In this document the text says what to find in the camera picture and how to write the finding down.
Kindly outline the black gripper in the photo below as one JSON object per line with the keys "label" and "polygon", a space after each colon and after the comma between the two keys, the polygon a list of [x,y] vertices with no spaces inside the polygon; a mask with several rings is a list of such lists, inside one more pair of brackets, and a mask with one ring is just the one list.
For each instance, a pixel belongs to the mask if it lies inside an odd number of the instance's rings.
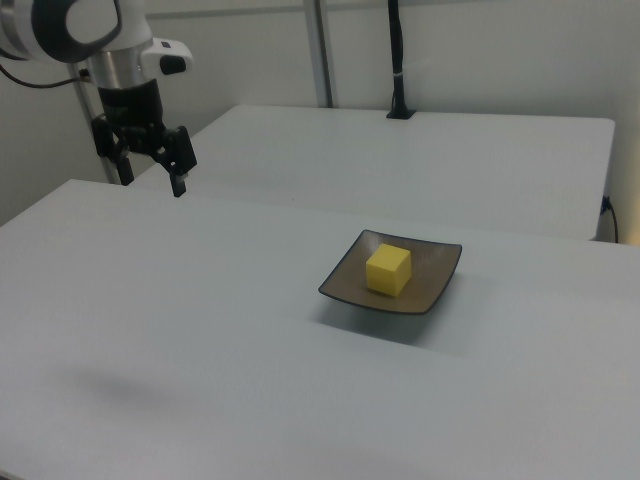
{"label": "black gripper", "polygon": [[186,178],[197,165],[187,129],[166,129],[156,80],[127,89],[98,89],[105,115],[93,119],[96,152],[116,168],[123,186],[134,181],[128,148],[152,154],[169,175],[175,198],[186,193]]}

